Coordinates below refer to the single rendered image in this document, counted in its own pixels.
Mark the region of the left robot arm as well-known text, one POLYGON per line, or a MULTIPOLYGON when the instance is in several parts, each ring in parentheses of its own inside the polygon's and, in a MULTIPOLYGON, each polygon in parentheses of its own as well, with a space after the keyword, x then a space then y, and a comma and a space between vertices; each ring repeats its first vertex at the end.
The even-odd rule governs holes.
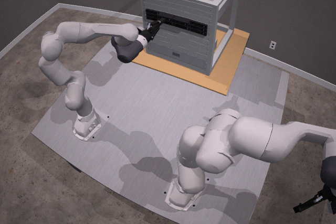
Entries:
POLYGON ((81 71, 70 71, 57 58, 65 43, 86 44, 101 36, 111 36, 118 59, 130 63, 147 46, 145 37, 139 35, 144 28, 133 24, 101 24, 62 22, 54 31, 46 32, 41 40, 42 57, 39 68, 56 86, 66 85, 65 105, 77 111, 74 135, 82 141, 90 139, 102 126, 101 118, 94 110, 89 98, 84 95, 86 75, 81 71))

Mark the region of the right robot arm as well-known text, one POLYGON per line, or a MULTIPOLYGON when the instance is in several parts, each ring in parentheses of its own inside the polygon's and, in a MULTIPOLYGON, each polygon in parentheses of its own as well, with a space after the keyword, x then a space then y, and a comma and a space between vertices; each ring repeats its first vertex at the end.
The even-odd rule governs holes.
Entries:
POLYGON ((336 196, 336 129, 301 122, 273 124, 227 108, 218 111, 206 126, 184 130, 179 148, 177 145, 178 174, 171 181, 165 202, 187 211, 205 188, 205 172, 225 171, 235 163, 233 156, 240 153, 278 163, 299 141, 322 145, 320 177, 336 196))

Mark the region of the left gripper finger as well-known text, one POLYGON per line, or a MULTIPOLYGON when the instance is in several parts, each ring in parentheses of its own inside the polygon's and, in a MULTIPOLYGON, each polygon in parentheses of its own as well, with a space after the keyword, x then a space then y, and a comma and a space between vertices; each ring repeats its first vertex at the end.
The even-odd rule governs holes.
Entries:
MULTIPOLYGON (((148 23, 148 28, 150 28, 150 27, 153 28, 153 29, 150 31, 150 33, 152 33, 152 32, 154 31, 154 29, 156 29, 157 26, 161 25, 165 20, 166 20, 166 18, 161 18, 159 21, 155 20, 155 21, 153 21, 153 22, 151 22, 151 23, 148 23)), ((147 29, 148 29, 148 28, 147 28, 147 29)))
POLYGON ((152 39, 151 39, 151 40, 153 40, 154 36, 155 36, 156 33, 159 31, 159 29, 160 29, 160 25, 157 26, 157 28, 156 28, 156 29, 153 31, 153 33, 151 34, 151 35, 152 35, 152 39))

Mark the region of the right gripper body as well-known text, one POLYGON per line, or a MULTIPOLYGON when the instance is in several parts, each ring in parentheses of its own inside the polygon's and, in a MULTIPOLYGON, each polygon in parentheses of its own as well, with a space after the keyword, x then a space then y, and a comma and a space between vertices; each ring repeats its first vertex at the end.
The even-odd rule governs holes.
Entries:
POLYGON ((319 194, 319 197, 320 196, 323 197, 323 198, 321 198, 321 200, 323 200, 325 198, 328 199, 328 200, 331 200, 331 201, 336 200, 336 196, 333 195, 330 187, 328 187, 326 184, 324 184, 324 186, 323 186, 323 192, 319 194))

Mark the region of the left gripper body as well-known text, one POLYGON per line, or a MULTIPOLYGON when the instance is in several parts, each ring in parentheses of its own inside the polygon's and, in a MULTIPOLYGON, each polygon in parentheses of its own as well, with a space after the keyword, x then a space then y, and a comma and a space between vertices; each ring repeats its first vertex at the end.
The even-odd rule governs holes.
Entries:
POLYGON ((153 28, 146 28, 146 30, 143 30, 139 33, 139 35, 142 35, 143 37, 146 38, 147 42, 149 42, 151 39, 152 39, 152 35, 150 33, 150 31, 152 30, 153 28))

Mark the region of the grey metal rack frame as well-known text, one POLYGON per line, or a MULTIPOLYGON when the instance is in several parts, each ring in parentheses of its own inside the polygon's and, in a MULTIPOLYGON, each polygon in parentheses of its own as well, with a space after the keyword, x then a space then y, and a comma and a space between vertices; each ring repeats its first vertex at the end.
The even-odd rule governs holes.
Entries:
POLYGON ((238 0, 141 0, 145 30, 148 23, 153 22, 146 18, 147 8, 207 24, 207 36, 162 24, 153 40, 148 42, 146 53, 209 76, 234 33, 237 7, 238 0), (232 1, 229 26, 218 23, 232 1), (227 33, 216 49, 217 29, 227 33))

